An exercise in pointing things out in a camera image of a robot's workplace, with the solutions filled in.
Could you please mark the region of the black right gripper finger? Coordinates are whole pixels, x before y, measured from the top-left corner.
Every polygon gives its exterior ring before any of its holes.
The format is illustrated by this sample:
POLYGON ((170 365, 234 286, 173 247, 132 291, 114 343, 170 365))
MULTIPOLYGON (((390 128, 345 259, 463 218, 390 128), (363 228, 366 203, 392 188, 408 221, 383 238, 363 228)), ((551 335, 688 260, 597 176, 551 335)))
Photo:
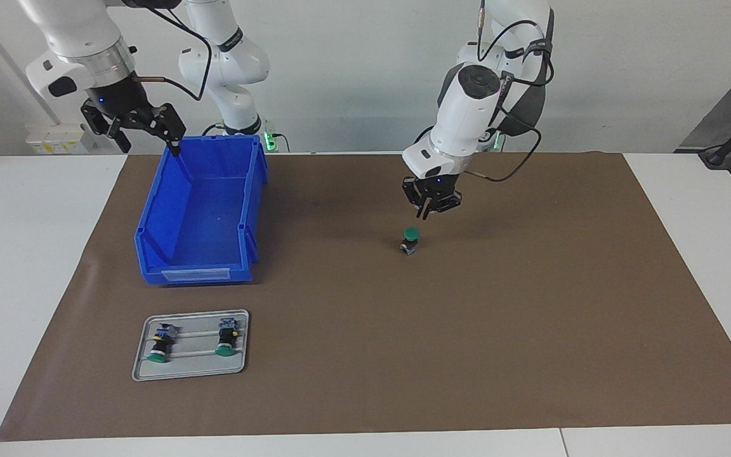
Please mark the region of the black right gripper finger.
POLYGON ((107 138, 111 139, 117 145, 122 153, 128 154, 131 148, 131 142, 121 130, 120 119, 108 121, 107 116, 101 113, 94 105, 81 105, 81 113, 93 134, 107 136, 107 138))
POLYGON ((178 157, 187 130, 179 113, 172 104, 165 103, 159 107, 152 107, 151 115, 148 133, 165 142, 172 156, 178 157))

